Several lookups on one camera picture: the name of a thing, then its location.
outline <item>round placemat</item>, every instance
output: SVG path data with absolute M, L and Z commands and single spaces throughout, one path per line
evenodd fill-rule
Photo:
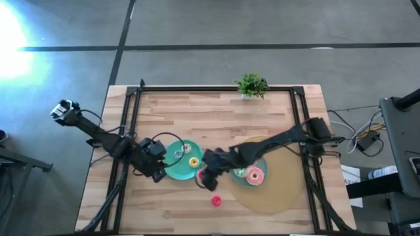
M 258 136 L 246 142 L 260 142 Z M 286 148 L 264 154 L 269 175 L 257 187 L 245 188 L 229 181 L 234 197 L 246 208 L 261 214 L 277 214 L 291 208 L 304 186 L 301 158 Z
M 182 140 L 184 144 L 191 145 L 191 152 L 185 153 L 182 160 L 180 160 L 177 164 L 165 168 L 165 172 L 168 176 L 176 179 L 176 180 L 189 180 L 194 177 L 196 171 L 200 168 L 200 165 L 196 168 L 190 167 L 190 159 L 192 157 L 197 157 L 201 162 L 201 158 L 203 157 L 203 150 L 191 140 Z M 166 148 L 166 154 L 164 155 L 165 160 L 163 161 L 166 164 L 171 164 L 176 161 L 174 152 L 180 151 L 182 144 L 180 141 L 173 142 Z
M 264 180 L 261 183 L 263 184 L 265 181 L 265 178 L 268 175 L 267 162 L 265 161 L 264 157 L 259 159 L 258 161 L 255 161 L 253 166 L 260 168 L 262 172 L 264 173 Z M 233 170 L 230 171 L 230 177 L 233 179 L 235 183 L 241 185 L 242 187 L 258 187 L 258 186 L 249 184 L 246 178 L 240 178 L 239 176 L 237 176 Z

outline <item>wooden tabletop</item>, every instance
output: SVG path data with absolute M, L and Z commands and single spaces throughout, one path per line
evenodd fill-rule
M 303 87 L 310 116 L 322 117 L 329 123 L 321 86 Z M 102 114 L 102 127 L 105 130 L 119 126 L 126 88 L 110 87 Z M 197 142 L 203 149 L 226 149 L 254 136 L 278 134 L 293 125 L 288 92 L 269 91 L 264 100 L 247 101 L 242 100 L 237 92 L 142 92 L 136 133 L 140 141 L 169 131 Z M 175 141 L 170 136 L 161 136 L 159 139 L 164 145 Z M 95 150 L 93 160 L 104 154 L 101 149 Z M 107 157 L 90 168 L 76 229 L 86 226 L 103 204 L 111 165 L 112 158 Z M 341 218 L 355 229 L 339 160 L 325 156 L 321 170 L 327 198 Z M 218 188 L 217 193 L 222 196 L 223 204 L 215 208 L 210 204 L 212 193 L 199 189 L 194 180 L 177 181 L 166 177 L 155 184 L 151 178 L 135 176 L 131 171 L 132 167 L 125 191 L 119 230 L 121 234 L 314 232 L 306 189 L 289 210 L 275 215 L 256 214 L 237 202 L 229 189 Z M 323 222 L 319 202 L 317 209 Z

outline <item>concrete floor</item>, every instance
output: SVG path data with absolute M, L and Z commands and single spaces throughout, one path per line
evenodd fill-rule
M 13 47 L 117 46 L 129 0 L 0 2 L 0 129 L 9 149 L 54 163 L 34 170 L 11 235 L 72 232 L 92 149 L 49 113 L 60 99 L 101 113 L 115 51 L 14 52 Z M 410 0 L 138 0 L 126 45 L 420 42 Z M 378 104 L 420 85 L 420 48 L 184 50 L 124 52 L 117 85 L 230 84 L 248 71 L 271 84 L 321 84 L 329 109 Z M 342 112 L 355 127 L 376 108 Z M 335 133 L 350 135 L 343 127 Z M 386 143 L 374 158 L 339 150 L 344 165 L 393 164 Z M 384 227 L 359 220 L 362 231 Z

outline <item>potted plant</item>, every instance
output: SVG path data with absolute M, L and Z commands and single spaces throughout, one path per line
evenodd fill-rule
M 268 90 L 267 81 L 257 73 L 246 73 L 242 75 L 241 81 L 234 79 L 233 82 L 238 84 L 238 92 L 242 94 L 242 99 L 264 99 L 265 91 Z

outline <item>teal plate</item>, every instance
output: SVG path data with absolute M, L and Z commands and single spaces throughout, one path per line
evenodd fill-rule
M 189 180 L 194 177 L 196 171 L 200 168 L 200 165 L 196 168 L 190 167 L 190 158 L 197 157 L 201 164 L 201 158 L 203 157 L 203 150 L 193 141 L 191 140 L 182 140 L 184 144 L 191 145 L 191 151 L 189 153 L 185 153 L 182 160 L 180 160 L 177 164 L 172 167 L 165 168 L 166 173 L 176 179 L 176 180 Z M 163 161 L 166 164 L 171 164 L 176 161 L 174 152 L 180 151 L 182 144 L 180 141 L 173 142 L 166 148 L 166 154 L 164 155 L 165 160 Z
M 267 167 L 267 162 L 265 161 L 264 158 L 259 159 L 256 163 L 254 163 L 253 165 L 254 167 L 258 167 L 262 170 L 262 172 L 264 173 L 264 180 L 265 178 L 267 178 L 267 174 L 268 174 L 268 167 Z M 232 180 L 237 183 L 238 185 L 242 186 L 242 187 L 248 187 L 248 188 L 252 188 L 252 187 L 258 187 L 258 186 L 253 186 L 251 184 L 248 184 L 248 181 L 245 178 L 240 178 L 238 177 L 233 170 L 230 171 L 230 177 L 232 178 Z

